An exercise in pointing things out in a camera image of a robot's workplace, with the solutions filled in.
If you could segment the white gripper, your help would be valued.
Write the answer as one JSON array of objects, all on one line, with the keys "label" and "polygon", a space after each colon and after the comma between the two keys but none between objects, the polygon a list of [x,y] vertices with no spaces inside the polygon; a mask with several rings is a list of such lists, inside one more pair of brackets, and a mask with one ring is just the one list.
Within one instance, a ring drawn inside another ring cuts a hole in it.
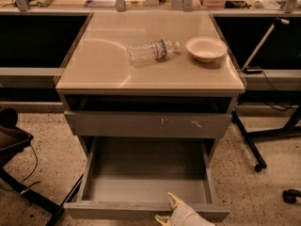
[{"label": "white gripper", "polygon": [[167,196],[174,211],[171,217],[155,216],[156,221],[161,226],[215,226],[173,193],[168,192]]}]

